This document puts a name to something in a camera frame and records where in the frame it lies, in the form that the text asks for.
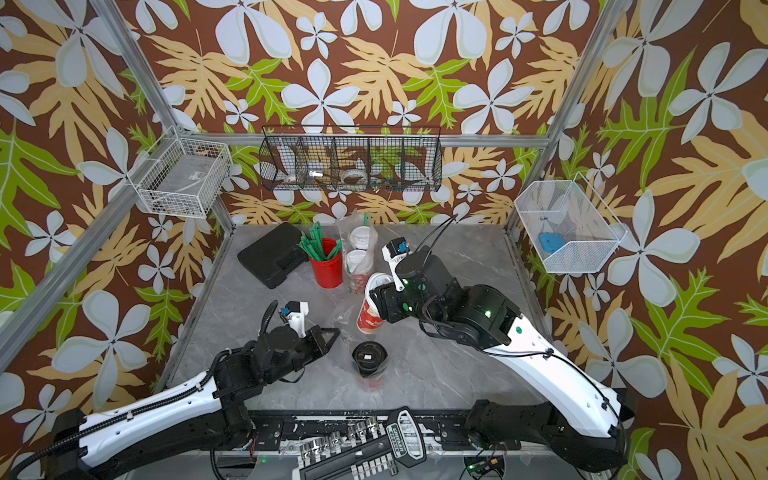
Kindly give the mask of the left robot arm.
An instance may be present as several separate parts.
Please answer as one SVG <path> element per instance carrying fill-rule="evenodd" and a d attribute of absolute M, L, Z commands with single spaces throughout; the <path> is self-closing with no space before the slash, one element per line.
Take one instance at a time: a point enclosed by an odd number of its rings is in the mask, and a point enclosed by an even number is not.
<path fill-rule="evenodd" d="M 246 401 L 321 359 L 339 335 L 313 326 L 299 336 L 282 325 L 220 351 L 207 370 L 169 390 L 101 413 L 67 411 L 55 421 L 52 443 L 8 476 L 40 463 L 46 479 L 115 479 L 181 453 L 241 447 L 255 431 Z"/>

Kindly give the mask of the white lid cup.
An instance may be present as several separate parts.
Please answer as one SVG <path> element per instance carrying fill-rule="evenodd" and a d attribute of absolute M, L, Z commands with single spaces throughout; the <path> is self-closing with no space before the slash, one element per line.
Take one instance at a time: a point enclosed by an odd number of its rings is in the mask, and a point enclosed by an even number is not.
<path fill-rule="evenodd" d="M 371 292 L 376 287 L 392 282 L 393 277 L 385 273 L 374 273 L 368 279 L 364 291 L 364 301 L 357 320 L 357 327 L 362 333 L 372 334 L 384 324 L 385 320 L 379 316 L 379 311 L 371 297 Z"/>
<path fill-rule="evenodd" d="M 368 251 L 351 250 L 345 255 L 345 267 L 349 277 L 349 290 L 363 295 L 373 273 L 373 255 Z"/>
<path fill-rule="evenodd" d="M 369 251 L 375 247 L 378 234 L 372 226 L 355 227 L 349 234 L 349 242 L 353 249 Z"/>

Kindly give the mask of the black lid red cup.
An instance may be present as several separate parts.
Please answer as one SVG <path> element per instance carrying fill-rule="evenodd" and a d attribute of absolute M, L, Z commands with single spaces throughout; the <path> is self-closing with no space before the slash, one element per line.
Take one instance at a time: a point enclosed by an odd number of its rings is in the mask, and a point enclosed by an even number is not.
<path fill-rule="evenodd" d="M 375 341 L 358 344 L 352 351 L 352 360 L 358 383 L 368 391 L 380 390 L 389 355 L 384 346 Z"/>

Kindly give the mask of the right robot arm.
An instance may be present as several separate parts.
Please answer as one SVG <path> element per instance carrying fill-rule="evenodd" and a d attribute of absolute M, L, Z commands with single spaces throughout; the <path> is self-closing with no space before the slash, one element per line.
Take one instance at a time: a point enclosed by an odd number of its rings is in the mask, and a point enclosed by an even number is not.
<path fill-rule="evenodd" d="M 465 422 L 476 445 L 537 443 L 590 473 L 618 472 L 627 464 L 624 423 L 634 413 L 621 393 L 559 352 L 498 289 L 461 286 L 426 247 L 382 253 L 393 279 L 370 293 L 381 319 L 397 323 L 412 317 L 426 335 L 501 362 L 544 398 L 528 406 L 476 401 Z"/>

